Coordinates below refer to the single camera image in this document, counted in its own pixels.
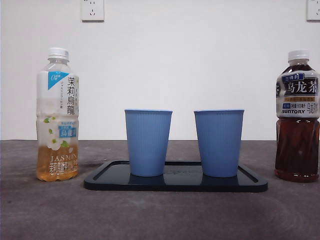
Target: plastic bottle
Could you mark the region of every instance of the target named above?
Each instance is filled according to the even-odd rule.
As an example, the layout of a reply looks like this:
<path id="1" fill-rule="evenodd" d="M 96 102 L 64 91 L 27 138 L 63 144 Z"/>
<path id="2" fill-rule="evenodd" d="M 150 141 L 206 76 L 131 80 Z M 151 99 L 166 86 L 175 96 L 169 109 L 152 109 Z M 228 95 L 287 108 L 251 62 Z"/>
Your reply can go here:
<path id="1" fill-rule="evenodd" d="M 37 75 L 36 176 L 67 180 L 78 174 L 79 77 L 67 65 L 66 49 L 49 49 L 50 63 Z"/>
<path id="2" fill-rule="evenodd" d="M 275 175 L 301 183 L 319 177 L 319 74 L 308 61 L 306 49 L 289 52 L 289 67 L 276 82 Z"/>

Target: bottle neck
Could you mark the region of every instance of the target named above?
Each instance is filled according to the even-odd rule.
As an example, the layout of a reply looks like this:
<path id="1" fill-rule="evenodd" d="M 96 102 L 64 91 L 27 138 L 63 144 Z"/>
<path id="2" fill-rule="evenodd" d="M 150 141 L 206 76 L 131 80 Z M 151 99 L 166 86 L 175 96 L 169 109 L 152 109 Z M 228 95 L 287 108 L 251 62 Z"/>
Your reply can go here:
<path id="1" fill-rule="evenodd" d="M 51 64 L 64 64 L 64 65 L 68 64 L 68 61 L 62 58 L 49 58 L 48 60 L 50 61 Z"/>
<path id="2" fill-rule="evenodd" d="M 309 59 L 293 59 L 288 61 L 290 66 L 297 66 L 297 65 L 308 65 Z"/>

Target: electrical outlet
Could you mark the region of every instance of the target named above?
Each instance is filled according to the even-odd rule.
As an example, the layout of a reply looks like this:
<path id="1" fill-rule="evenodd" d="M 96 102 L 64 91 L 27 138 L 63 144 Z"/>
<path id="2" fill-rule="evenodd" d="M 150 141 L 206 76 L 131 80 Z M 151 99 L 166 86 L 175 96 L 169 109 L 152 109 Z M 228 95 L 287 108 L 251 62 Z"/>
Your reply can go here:
<path id="1" fill-rule="evenodd" d="M 320 0 L 307 0 L 306 20 L 320 21 Z"/>
<path id="2" fill-rule="evenodd" d="M 81 19 L 83 22 L 104 21 L 104 0 L 81 0 Z"/>

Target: gray table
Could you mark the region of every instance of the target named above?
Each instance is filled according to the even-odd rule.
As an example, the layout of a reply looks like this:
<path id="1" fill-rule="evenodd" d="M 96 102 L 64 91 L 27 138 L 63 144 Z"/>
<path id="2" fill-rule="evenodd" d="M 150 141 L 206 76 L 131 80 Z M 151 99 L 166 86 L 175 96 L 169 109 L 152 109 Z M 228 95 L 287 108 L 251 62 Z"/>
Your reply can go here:
<path id="1" fill-rule="evenodd" d="M 319 240 L 320 182 L 278 179 L 275 152 L 275 141 L 241 146 L 266 192 L 92 191 L 84 178 L 128 159 L 126 141 L 80 141 L 79 175 L 60 182 L 36 179 L 36 141 L 1 141 L 1 239 Z M 167 160 L 200 160 L 197 141 L 170 141 Z"/>

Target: table surface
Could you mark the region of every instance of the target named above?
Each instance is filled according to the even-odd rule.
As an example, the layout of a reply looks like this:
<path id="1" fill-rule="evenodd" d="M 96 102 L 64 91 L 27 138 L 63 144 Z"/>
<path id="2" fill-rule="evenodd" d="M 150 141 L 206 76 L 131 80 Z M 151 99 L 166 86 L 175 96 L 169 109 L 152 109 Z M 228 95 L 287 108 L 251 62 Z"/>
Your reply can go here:
<path id="1" fill-rule="evenodd" d="M 79 141 L 76 178 L 35 176 L 37 142 L 1 141 L 2 240 L 319 240 L 320 182 L 274 175 L 275 141 L 242 141 L 240 162 L 268 181 L 260 193 L 94 191 L 84 178 L 127 160 L 123 140 Z M 167 161 L 199 161 L 195 140 L 171 140 Z"/>

